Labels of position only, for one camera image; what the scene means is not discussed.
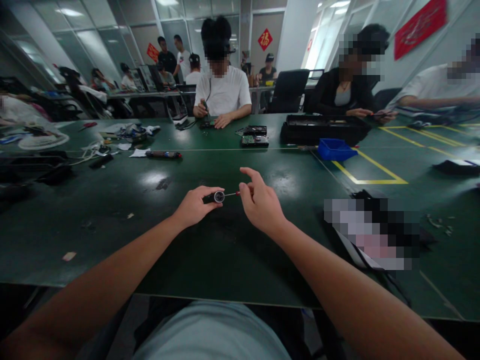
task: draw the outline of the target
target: red banner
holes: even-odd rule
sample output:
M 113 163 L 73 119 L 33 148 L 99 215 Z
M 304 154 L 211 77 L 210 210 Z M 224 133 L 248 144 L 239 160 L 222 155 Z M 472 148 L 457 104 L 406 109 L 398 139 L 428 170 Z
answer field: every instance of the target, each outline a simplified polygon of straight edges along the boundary
M 263 51 L 269 47 L 270 43 L 273 41 L 272 35 L 269 30 L 266 28 L 262 35 L 258 38 L 258 43 L 260 44 Z
M 395 61 L 447 23 L 447 0 L 431 0 L 395 34 Z
M 159 59 L 160 51 L 158 51 L 155 46 L 152 45 L 151 42 L 148 43 L 148 49 L 146 50 L 146 54 L 152 58 L 154 62 L 157 62 Z

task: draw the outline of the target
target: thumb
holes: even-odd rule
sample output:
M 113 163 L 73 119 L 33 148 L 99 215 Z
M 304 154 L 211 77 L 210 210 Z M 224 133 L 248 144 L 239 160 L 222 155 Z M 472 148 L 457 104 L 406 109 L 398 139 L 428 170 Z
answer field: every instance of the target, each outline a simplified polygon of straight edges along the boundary
M 252 194 L 250 194 L 250 188 L 247 186 L 246 183 L 241 182 L 238 187 L 240 188 L 240 197 L 243 204 L 243 209 L 246 211 L 247 208 L 250 208 L 254 205 L 254 201 L 252 200 Z

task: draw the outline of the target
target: workbench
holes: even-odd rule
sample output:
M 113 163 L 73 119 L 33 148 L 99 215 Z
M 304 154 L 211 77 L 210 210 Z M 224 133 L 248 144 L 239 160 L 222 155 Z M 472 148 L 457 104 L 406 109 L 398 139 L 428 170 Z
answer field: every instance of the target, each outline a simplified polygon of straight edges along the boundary
M 0 214 L 0 282 L 63 287 L 170 216 L 188 190 L 219 186 L 233 193 L 249 178 L 241 166 L 260 171 L 280 200 L 285 216 L 326 248 L 345 257 L 339 241 L 322 225 L 324 199 L 347 199 L 351 192 L 380 190 L 419 211 L 420 223 L 439 240 L 421 252 L 419 268 L 397 271 L 397 279 L 424 318 L 480 320 L 480 193 L 478 178 L 432 169 L 449 158 L 478 159 L 480 124 L 406 128 L 399 117 L 374 125 L 359 144 L 359 155 L 342 163 L 319 160 L 297 146 L 280 144 L 286 114 L 250 115 L 222 130 L 179 131 L 168 119 L 144 149 L 178 151 L 181 160 L 130 158 L 121 151 L 105 169 L 74 166 L 74 177 L 58 186 L 35 183 L 34 196 Z M 79 157 L 98 131 L 129 120 L 84 121 L 61 129 L 70 141 L 54 150 Z M 241 148 L 235 131 L 268 127 L 269 148 Z M 16 144 L 0 148 L 19 154 Z M 448 237 L 425 217 L 454 226 Z M 67 252 L 76 252 L 69 262 Z M 320 307 L 315 295 L 283 251 L 254 228 L 239 197 L 183 231 L 168 247 L 137 293 L 287 307 Z

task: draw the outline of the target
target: hair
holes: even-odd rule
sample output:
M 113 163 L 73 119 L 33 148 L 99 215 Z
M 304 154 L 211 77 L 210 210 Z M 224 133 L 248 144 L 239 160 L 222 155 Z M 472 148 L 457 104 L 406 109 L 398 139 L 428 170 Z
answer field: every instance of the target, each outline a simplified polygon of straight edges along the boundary
M 226 18 L 206 19 L 201 26 L 201 41 L 207 58 L 221 59 L 230 53 L 232 27 Z
M 383 55 L 389 47 L 389 37 L 390 33 L 385 26 L 377 23 L 367 25 L 357 34 L 348 54 Z
M 130 70 L 129 66 L 124 62 L 120 63 L 120 69 L 123 73 L 126 73 Z

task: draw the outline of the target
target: paper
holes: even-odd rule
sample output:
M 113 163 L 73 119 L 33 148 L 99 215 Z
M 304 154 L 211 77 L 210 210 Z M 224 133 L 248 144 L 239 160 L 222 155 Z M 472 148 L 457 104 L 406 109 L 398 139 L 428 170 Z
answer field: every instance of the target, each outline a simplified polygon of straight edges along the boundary
M 132 144 L 130 144 L 130 143 L 118 144 L 116 147 L 119 148 L 120 150 L 128 150 L 132 147 Z
M 151 126 L 151 125 L 150 125 L 150 126 L 147 126 L 147 127 L 145 128 L 146 133 L 147 133 L 148 135 L 153 135 L 153 134 L 154 134 L 154 131 L 157 130 L 157 129 L 160 129 L 160 126 L 159 126 L 159 125 L 157 125 L 157 126 Z
M 135 149 L 132 155 L 129 156 L 129 158 L 145 158 L 147 156 L 147 151 L 150 151 L 148 148 L 147 150 L 140 150 L 140 149 Z

